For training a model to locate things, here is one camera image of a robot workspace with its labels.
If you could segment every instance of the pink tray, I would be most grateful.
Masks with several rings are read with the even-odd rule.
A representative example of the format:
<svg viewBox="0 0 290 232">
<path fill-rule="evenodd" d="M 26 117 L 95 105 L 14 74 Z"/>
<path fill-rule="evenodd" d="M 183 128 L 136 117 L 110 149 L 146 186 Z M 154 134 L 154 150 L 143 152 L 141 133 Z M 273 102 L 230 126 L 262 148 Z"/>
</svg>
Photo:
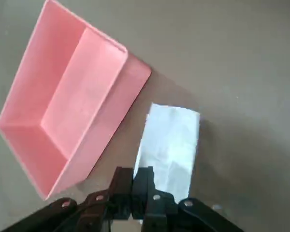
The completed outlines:
<svg viewBox="0 0 290 232">
<path fill-rule="evenodd" d="M 150 76 L 126 48 L 47 0 L 0 115 L 39 195 L 84 180 Z"/>
</svg>

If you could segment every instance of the gray surface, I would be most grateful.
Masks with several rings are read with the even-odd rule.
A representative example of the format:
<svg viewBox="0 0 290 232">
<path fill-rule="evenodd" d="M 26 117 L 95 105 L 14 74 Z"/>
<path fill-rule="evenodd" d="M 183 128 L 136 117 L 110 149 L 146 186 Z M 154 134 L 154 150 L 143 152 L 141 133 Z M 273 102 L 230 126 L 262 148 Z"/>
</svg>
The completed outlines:
<svg viewBox="0 0 290 232">
<path fill-rule="evenodd" d="M 290 1 L 61 2 L 155 69 L 89 179 L 62 195 L 82 200 L 133 166 L 154 101 L 203 117 L 193 196 L 248 232 L 290 231 Z M 0 0 L 0 110 L 42 4 Z M 44 204 L 0 138 L 0 229 Z"/>
</svg>

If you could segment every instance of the bolt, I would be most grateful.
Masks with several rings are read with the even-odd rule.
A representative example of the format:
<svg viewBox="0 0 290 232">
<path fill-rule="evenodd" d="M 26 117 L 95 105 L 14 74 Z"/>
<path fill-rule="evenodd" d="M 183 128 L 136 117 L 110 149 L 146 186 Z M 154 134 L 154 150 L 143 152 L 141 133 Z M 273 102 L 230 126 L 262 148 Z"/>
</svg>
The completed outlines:
<svg viewBox="0 0 290 232">
<path fill-rule="evenodd" d="M 103 197 L 102 195 L 99 195 L 99 196 L 96 197 L 96 200 L 97 200 L 97 201 L 101 201 L 101 200 L 103 200 L 103 199 L 104 199 L 104 197 Z"/>
<path fill-rule="evenodd" d="M 70 201 L 66 201 L 66 202 L 64 202 L 64 203 L 62 203 L 62 207 L 68 207 L 69 205 L 70 205 Z"/>
<path fill-rule="evenodd" d="M 184 205 L 186 207 L 191 207 L 191 206 L 193 206 L 193 203 L 192 203 L 192 201 L 187 200 L 187 201 L 184 202 Z"/>
<path fill-rule="evenodd" d="M 154 200 L 160 200 L 160 198 L 161 198 L 160 195 L 154 195 L 153 197 Z"/>
</svg>

